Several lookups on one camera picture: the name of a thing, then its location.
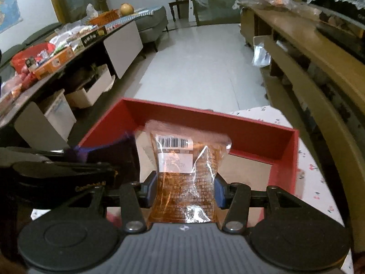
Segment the brown waffle snack pack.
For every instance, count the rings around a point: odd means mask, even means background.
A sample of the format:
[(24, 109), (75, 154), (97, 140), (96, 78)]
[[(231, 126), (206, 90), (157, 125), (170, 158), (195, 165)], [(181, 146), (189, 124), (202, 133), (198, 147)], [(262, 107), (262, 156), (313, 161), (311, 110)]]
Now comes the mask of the brown waffle snack pack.
[(149, 135), (157, 173), (150, 223), (217, 221), (215, 176), (231, 148), (226, 134), (150, 120)]

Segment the blue wafer biscuit pack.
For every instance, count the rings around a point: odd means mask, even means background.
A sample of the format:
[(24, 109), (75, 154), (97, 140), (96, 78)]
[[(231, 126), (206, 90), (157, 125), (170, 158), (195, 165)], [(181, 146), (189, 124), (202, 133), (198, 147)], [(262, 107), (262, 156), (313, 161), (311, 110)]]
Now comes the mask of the blue wafer biscuit pack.
[(125, 132), (113, 142), (97, 146), (76, 146), (73, 148), (77, 158), (85, 163), (139, 164), (134, 134)]

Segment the red cardboard box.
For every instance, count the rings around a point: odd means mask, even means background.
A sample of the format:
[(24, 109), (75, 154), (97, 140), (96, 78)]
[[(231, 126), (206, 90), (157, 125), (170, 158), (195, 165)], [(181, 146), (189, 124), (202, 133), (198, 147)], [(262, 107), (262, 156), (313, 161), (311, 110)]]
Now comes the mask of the red cardboard box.
[(116, 103), (81, 140), (88, 150), (115, 144), (126, 134), (142, 136), (143, 150), (158, 173), (150, 223), (222, 220), (213, 181), (252, 185), (259, 179), (247, 161), (270, 166), (264, 186), (295, 190), (297, 130), (232, 115), (135, 99)]

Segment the long dark side table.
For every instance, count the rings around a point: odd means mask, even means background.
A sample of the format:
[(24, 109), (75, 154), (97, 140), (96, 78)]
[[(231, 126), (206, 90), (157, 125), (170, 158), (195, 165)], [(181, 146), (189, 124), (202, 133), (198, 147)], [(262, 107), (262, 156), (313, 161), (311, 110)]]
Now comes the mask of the long dark side table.
[(121, 78), (142, 51), (142, 41), (134, 21), (127, 22), (68, 60), (56, 72), (39, 80), (19, 95), (1, 116), (1, 146), (27, 146), (26, 141), (15, 130), (14, 122), (32, 101), (44, 100), (61, 88), (68, 87), (72, 70), (91, 63), (108, 65), (109, 71)]

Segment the white plastic drawer bin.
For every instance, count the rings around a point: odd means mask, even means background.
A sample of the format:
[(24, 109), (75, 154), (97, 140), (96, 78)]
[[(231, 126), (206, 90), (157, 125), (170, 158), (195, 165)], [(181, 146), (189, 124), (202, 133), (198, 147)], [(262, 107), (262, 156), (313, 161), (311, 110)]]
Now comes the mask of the white plastic drawer bin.
[(65, 141), (68, 141), (69, 134), (77, 120), (65, 98), (64, 89), (56, 91), (45, 101), (44, 116), (56, 132)]

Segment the cherry print tablecloth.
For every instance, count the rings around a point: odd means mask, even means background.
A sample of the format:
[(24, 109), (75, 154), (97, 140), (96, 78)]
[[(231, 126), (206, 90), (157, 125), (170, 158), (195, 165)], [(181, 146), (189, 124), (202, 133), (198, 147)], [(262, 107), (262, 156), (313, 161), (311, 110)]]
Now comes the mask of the cherry print tablecloth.
[[(249, 118), (279, 126), (299, 129), (299, 127), (294, 125), (293, 122), (290, 122), (280, 110), (272, 106), (233, 111), (231, 114), (241, 118)], [(302, 139), (299, 140), (295, 196), (340, 224), (344, 224), (330, 189), (319, 168), (319, 164), (314, 160), (314, 152), (308, 150), (308, 145), (309, 144), (302, 141)]]

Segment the orange flat carton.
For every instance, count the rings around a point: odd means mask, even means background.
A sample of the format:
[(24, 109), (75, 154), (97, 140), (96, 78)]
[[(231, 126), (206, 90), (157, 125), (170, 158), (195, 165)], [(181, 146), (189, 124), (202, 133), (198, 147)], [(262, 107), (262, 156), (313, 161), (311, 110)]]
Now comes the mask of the orange flat carton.
[(48, 61), (39, 66), (33, 73), (38, 80), (58, 71), (63, 65), (75, 56), (70, 46), (64, 48), (58, 54), (54, 55)]

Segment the white storage box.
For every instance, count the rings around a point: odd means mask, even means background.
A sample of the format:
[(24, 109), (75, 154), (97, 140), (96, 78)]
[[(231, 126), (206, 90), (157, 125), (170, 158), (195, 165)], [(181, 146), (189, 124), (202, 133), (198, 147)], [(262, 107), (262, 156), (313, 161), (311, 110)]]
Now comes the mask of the white storage box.
[(94, 74), (76, 91), (65, 96), (72, 108), (92, 107), (104, 92), (108, 92), (115, 82), (115, 76), (111, 75), (108, 65), (98, 66)]

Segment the red plastic bag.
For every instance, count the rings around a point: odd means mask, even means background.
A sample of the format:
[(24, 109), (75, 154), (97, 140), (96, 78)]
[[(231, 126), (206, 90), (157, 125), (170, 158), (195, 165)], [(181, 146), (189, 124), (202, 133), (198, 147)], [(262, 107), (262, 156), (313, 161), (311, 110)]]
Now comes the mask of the red plastic bag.
[(18, 52), (11, 59), (12, 67), (18, 74), (21, 73), (22, 68), (25, 65), (25, 60), (29, 57), (34, 57), (37, 61), (40, 60), (38, 56), (43, 50), (46, 50), (50, 55), (55, 50), (55, 45), (49, 42), (39, 43), (37, 45), (29, 46), (23, 51)]

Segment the silver foil bag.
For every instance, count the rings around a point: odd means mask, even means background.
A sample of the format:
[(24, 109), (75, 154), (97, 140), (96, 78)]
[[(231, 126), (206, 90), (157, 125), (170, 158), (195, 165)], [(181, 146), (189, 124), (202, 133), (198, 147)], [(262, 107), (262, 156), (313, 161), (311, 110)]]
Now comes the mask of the silver foil bag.
[(255, 67), (263, 68), (271, 64), (271, 55), (266, 51), (264, 43), (261, 42), (254, 46), (254, 56), (252, 59), (252, 65)]

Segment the black labelled box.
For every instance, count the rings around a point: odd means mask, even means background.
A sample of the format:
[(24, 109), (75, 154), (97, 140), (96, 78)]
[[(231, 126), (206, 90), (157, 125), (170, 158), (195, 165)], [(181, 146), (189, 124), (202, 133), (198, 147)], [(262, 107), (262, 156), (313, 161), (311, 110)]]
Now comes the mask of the black labelled box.
[(105, 27), (93, 29), (89, 33), (81, 36), (82, 45), (86, 48), (87, 46), (90, 46), (92, 43), (99, 40), (101, 37), (104, 37), (106, 34), (107, 31)]

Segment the wooden tv cabinet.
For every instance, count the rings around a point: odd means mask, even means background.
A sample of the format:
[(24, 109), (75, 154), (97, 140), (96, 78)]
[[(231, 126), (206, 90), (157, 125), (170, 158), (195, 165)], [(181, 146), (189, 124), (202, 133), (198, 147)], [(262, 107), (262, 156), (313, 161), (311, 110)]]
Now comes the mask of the wooden tv cabinet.
[(364, 64), (285, 8), (243, 8), (241, 35), (262, 36), (319, 128), (342, 182), (354, 251), (364, 251)]

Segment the grey sofa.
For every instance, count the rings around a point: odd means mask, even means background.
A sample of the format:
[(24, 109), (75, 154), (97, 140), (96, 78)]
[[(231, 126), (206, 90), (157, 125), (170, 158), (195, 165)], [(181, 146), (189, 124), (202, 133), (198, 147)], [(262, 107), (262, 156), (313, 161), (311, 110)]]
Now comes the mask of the grey sofa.
[(157, 42), (162, 33), (168, 32), (167, 11), (164, 6), (144, 9), (135, 19), (139, 35), (144, 46), (158, 52)]

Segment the orange plastic basket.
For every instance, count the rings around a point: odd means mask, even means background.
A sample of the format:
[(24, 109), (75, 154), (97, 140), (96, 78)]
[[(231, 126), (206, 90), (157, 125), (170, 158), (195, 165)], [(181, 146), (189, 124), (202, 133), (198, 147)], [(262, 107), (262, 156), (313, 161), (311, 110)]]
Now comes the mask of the orange plastic basket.
[(89, 24), (102, 27), (117, 19), (119, 19), (119, 10), (113, 9), (111, 11), (103, 12), (96, 18), (90, 19)]

